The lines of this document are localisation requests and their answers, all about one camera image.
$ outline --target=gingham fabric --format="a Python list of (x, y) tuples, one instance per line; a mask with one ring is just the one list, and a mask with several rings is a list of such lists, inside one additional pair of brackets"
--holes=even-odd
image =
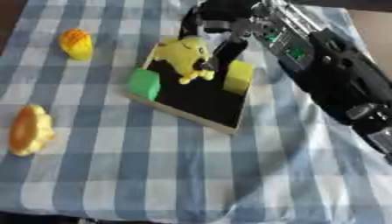
[[(124, 83), (195, 0), (30, 0), (0, 59), (0, 210), (171, 223), (391, 223), (392, 167), (301, 92), (254, 40), (234, 136), (123, 96)], [(347, 13), (306, 8), (365, 49)], [(80, 27), (91, 61), (58, 37)], [(56, 137), (8, 153), (11, 121), (39, 104)]]

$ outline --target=checkered tablecloth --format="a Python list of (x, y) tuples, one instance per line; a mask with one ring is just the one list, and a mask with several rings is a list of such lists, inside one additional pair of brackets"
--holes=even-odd
[[(254, 40), (257, 66), (241, 127), (223, 135), (123, 96), (131, 71), (176, 35), (195, 0), (30, 0), (0, 59), (0, 210), (104, 220), (391, 223), (392, 168), (326, 117)], [(306, 8), (364, 49), (347, 13)], [(91, 61), (59, 35), (93, 35)], [(8, 153), (25, 104), (44, 106), (56, 137)]]

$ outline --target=yellow cube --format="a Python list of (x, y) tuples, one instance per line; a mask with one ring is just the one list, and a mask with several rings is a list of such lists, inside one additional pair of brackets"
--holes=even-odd
[(245, 95), (254, 69), (255, 67), (249, 63), (234, 60), (228, 68), (223, 89), (238, 95)]

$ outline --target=green block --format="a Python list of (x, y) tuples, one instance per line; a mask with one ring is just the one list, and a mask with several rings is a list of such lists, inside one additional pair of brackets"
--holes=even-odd
[(128, 81), (128, 90), (132, 94), (142, 96), (150, 101), (155, 101), (160, 88), (159, 74), (142, 68), (138, 68)]

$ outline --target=pikachu plush toy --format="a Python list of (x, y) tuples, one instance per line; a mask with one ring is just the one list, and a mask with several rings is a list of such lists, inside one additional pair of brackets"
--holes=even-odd
[(182, 85), (202, 77), (210, 81), (214, 78), (214, 70), (207, 65), (208, 50), (201, 38), (190, 37), (178, 40), (168, 38), (160, 42), (154, 52), (154, 60), (166, 60), (176, 72), (183, 77)]

